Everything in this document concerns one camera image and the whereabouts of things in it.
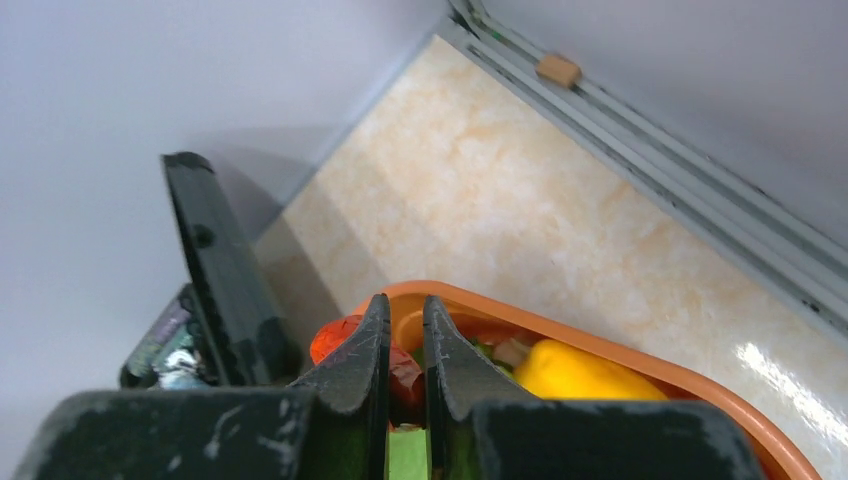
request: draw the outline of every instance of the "light green object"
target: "light green object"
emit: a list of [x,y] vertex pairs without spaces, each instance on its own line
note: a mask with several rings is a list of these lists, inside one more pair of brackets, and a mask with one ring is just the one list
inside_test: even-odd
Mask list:
[[427,480],[427,431],[389,433],[389,479]]

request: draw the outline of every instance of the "small brown block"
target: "small brown block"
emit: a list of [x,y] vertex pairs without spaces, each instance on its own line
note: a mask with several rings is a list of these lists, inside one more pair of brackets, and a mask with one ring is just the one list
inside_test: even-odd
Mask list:
[[562,87],[571,88],[580,80],[580,67],[557,55],[547,54],[536,64],[536,74]]

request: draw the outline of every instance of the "marble tile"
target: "marble tile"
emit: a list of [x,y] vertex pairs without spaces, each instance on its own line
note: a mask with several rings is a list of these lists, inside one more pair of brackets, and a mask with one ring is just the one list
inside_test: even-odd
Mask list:
[[846,352],[438,38],[257,253],[304,338],[445,281],[702,373],[848,478]]

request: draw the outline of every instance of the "red object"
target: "red object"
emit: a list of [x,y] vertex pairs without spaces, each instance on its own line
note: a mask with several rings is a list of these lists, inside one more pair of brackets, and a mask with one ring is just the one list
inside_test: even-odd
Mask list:
[[[362,315],[330,322],[312,339],[309,356],[317,365],[353,334]],[[389,351],[389,417],[392,424],[424,424],[424,372],[412,355],[392,342]]]

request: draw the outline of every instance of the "plastic container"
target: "plastic container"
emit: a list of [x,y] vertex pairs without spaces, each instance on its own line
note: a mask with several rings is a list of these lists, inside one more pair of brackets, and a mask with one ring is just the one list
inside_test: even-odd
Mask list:
[[[438,295],[463,334],[483,328],[521,327],[617,362],[644,375],[669,398],[701,399],[730,415],[748,433],[769,478],[821,479],[798,447],[762,413],[730,390],[691,370],[446,283],[404,282],[390,285],[382,292],[389,297],[391,305],[392,340],[408,352],[418,349],[423,342],[424,299],[427,295]],[[352,314],[364,314],[367,306],[368,300]]]

